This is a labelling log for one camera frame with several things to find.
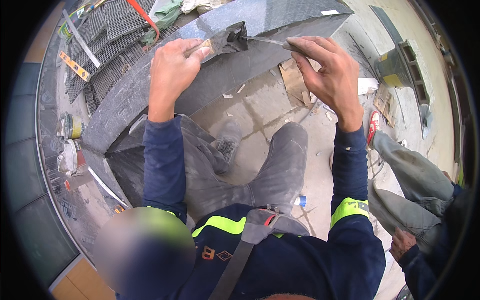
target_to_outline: gray pants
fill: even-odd
[[[187,179],[185,203],[195,223],[234,203],[271,204],[282,213],[290,214],[303,187],[307,163],[307,132],[303,126],[295,122],[283,125],[273,135],[267,158],[257,176],[250,183],[240,185],[229,184],[215,176],[228,171],[228,164],[220,152],[184,128],[182,133]]]
[[[440,218],[453,200],[452,183],[420,153],[406,149],[382,131],[375,133],[370,146],[390,165],[405,196],[377,189],[368,180],[370,212],[390,235],[398,226],[415,236],[423,253],[430,253],[440,233]]]

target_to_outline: paint bucket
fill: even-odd
[[[375,61],[375,72],[379,76],[380,82],[388,87],[412,87],[408,77],[408,71],[400,55],[399,49],[395,47],[381,55]]]
[[[72,176],[72,178],[68,178],[65,180],[65,188],[67,191],[76,190],[79,186],[82,186],[86,183],[93,181],[93,175],[90,172],[84,172],[82,174],[78,174],[77,176]]]
[[[57,157],[58,171],[67,174],[68,177],[88,172],[79,140],[67,140],[63,144],[63,152]]]
[[[68,139],[78,139],[85,129],[82,118],[64,112],[57,124],[57,136],[64,143]]]

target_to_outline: neon yellow stripe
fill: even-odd
[[[330,229],[341,218],[351,215],[364,215],[368,218],[368,201],[355,200],[352,198],[343,199],[342,203],[336,208],[330,221]]]
[[[171,213],[172,215],[176,216],[173,212],[169,212],[168,210],[165,210],[167,213]]]
[[[233,220],[230,220],[228,218],[222,217],[222,216],[211,216],[205,225],[202,227],[196,229],[193,233],[192,236],[195,238],[197,237],[200,232],[202,232],[202,229],[204,229],[205,226],[213,226],[217,227],[218,229],[221,229],[223,231],[226,231],[231,234],[239,234],[243,231],[243,227],[245,226],[245,221],[247,220],[246,217],[243,217],[240,219],[240,221],[235,222]]]

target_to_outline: concrete floor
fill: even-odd
[[[373,59],[394,47],[387,31],[368,5],[384,8],[402,37],[417,41],[434,90],[432,129],[423,140],[417,103],[410,88],[391,90],[400,104],[396,116],[397,123],[395,128],[390,128],[384,122],[382,129],[398,141],[406,139],[409,149],[420,152],[440,169],[453,174],[453,119],[444,76],[444,61],[427,29],[407,0],[360,0],[353,3],[347,2],[347,5],[355,11],[355,15],[351,16],[333,35],[333,39],[360,63],[359,77],[373,76],[368,71],[368,62],[355,49],[349,33],[356,39],[359,35],[364,35],[363,39],[360,37],[359,39],[362,40],[364,48],[370,48]],[[216,136],[226,119],[236,118],[240,122],[243,139],[235,165],[233,170],[223,177],[225,181],[232,184],[243,184],[252,180],[267,156],[269,148],[267,139],[271,138],[286,120],[299,121],[308,113],[307,108],[293,107],[290,104],[278,67],[273,71],[276,76],[265,72],[252,78],[246,82],[245,88],[239,94],[237,94],[239,86],[225,92],[225,94],[232,94],[233,98],[220,97],[192,116],[195,122],[213,136]],[[365,109],[363,122],[368,124],[370,114],[375,109],[373,95],[359,96],[359,100]],[[323,240],[328,239],[330,225],[329,204],[333,194],[333,181],[329,157],[334,147],[333,139],[337,121],[335,116],[332,121],[329,121],[325,113],[326,110],[320,109],[317,114],[308,117],[302,124],[309,135],[305,184],[301,192],[307,196],[307,205],[305,208],[296,206],[292,211],[293,216],[298,217],[310,229],[312,235]],[[371,166],[372,162],[378,158],[378,154],[376,151],[369,150],[368,158],[368,165]],[[378,167],[375,165],[370,167],[369,178],[377,170]],[[403,195],[387,164],[375,177],[375,182],[379,188]],[[404,276],[401,268],[388,252],[392,241],[391,236],[375,217],[371,215],[370,220],[375,234],[383,242],[387,260],[385,274],[375,299],[392,299],[405,284]]]

